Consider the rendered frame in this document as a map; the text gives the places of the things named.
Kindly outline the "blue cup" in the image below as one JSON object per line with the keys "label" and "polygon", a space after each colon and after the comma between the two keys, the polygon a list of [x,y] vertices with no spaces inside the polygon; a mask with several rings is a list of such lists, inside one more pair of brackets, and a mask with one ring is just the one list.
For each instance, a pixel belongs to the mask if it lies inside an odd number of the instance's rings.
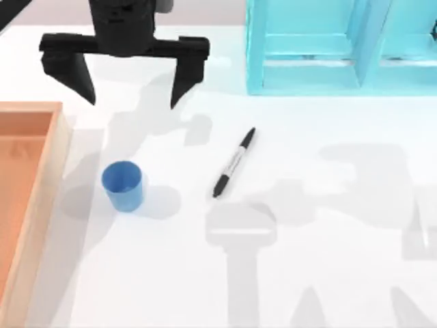
{"label": "blue cup", "polygon": [[142,171],[131,161],[116,161],[102,173],[102,186],[115,210],[131,213],[143,202]]}

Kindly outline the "shallow salmon-coloured box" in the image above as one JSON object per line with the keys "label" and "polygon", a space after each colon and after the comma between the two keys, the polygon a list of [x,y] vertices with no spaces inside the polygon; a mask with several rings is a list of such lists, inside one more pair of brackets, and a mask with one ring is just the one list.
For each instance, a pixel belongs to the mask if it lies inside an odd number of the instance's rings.
{"label": "shallow salmon-coloured box", "polygon": [[70,147],[62,107],[0,101],[0,328],[25,328]]}

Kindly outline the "black marker pen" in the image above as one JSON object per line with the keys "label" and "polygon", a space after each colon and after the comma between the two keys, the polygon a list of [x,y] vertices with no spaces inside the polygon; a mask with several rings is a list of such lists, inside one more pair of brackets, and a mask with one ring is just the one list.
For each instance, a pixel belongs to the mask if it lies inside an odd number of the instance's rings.
{"label": "black marker pen", "polygon": [[239,165],[242,157],[244,156],[245,152],[250,146],[255,131],[256,128],[252,127],[251,130],[244,136],[243,140],[240,142],[236,152],[234,153],[229,163],[223,170],[222,174],[220,175],[219,179],[217,180],[212,190],[213,198],[217,198],[218,196],[222,195],[222,193],[224,192],[228,182],[230,181],[233,173],[235,172],[237,166]]}

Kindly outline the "light blue rack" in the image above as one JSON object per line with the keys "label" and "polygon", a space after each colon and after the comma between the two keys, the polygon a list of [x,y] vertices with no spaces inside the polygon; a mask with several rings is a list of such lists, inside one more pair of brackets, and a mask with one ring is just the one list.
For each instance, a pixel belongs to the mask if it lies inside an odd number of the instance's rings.
{"label": "light blue rack", "polygon": [[246,0],[246,89],[437,96],[437,0]]}

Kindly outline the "black slanted bar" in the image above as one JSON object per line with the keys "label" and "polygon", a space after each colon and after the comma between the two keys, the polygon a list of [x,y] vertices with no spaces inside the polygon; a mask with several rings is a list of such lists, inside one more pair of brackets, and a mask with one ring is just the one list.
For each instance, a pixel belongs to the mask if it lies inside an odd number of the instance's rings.
{"label": "black slanted bar", "polygon": [[0,0],[0,33],[32,2],[33,0]]}

